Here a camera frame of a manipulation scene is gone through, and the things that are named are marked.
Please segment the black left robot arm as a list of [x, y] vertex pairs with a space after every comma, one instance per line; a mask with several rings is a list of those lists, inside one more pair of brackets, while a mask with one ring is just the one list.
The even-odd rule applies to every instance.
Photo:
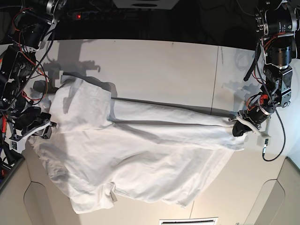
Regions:
[[247, 108], [230, 118], [235, 137], [259, 131], [277, 107], [289, 105], [293, 75], [290, 63], [300, 57], [300, 45], [296, 42], [296, 32], [300, 29], [298, 0], [261, 0], [254, 16], [258, 41], [254, 61], [244, 80], [254, 75], [262, 86], [259, 93], [249, 98]]

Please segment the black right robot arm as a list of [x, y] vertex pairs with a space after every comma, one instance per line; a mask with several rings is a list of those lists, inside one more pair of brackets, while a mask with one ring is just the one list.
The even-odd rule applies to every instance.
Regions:
[[8, 36], [13, 43], [0, 56], [1, 141], [5, 140], [7, 124], [12, 125], [14, 132], [19, 130], [24, 135], [33, 131], [45, 139], [55, 126], [50, 122], [51, 115], [38, 107], [48, 87], [38, 98], [28, 97], [24, 89], [35, 73], [49, 81], [41, 65], [46, 57], [38, 60], [36, 52], [49, 37], [54, 38], [65, 4], [65, 0], [23, 0], [20, 11], [11, 20]]

